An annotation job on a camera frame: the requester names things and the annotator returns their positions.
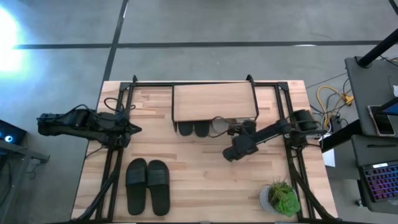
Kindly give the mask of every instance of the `keyboard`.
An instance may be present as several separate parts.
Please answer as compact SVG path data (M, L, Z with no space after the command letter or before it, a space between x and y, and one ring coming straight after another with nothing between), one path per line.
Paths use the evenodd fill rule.
M373 202L398 199L398 161L362 166Z

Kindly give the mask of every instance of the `gray floor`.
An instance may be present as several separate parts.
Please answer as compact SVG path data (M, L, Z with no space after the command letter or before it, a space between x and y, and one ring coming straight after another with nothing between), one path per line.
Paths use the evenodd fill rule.
M121 4L122 0L2 0L0 8L15 20L17 29L5 28L17 44L108 44ZM119 42L381 40L397 22L387 0L131 0ZM130 80L133 74L139 80L231 80L251 74L256 80L304 80L310 86L344 73L346 57L363 55L372 47L119 49L110 80ZM109 49L1 49L0 94L7 97L2 99L0 119L30 132L32 149L51 154L34 180L25 178L9 223L70 218L87 141L43 137L35 118L44 112L63 113L80 103L94 108L108 54ZM385 53L393 55L398 55L398 47ZM346 79L343 75L321 85L341 89ZM317 108L315 94L321 85L307 89ZM323 92L322 100L328 95ZM349 122L357 118L354 106L340 113ZM398 216L357 208L354 181L330 183L340 218L396 222Z

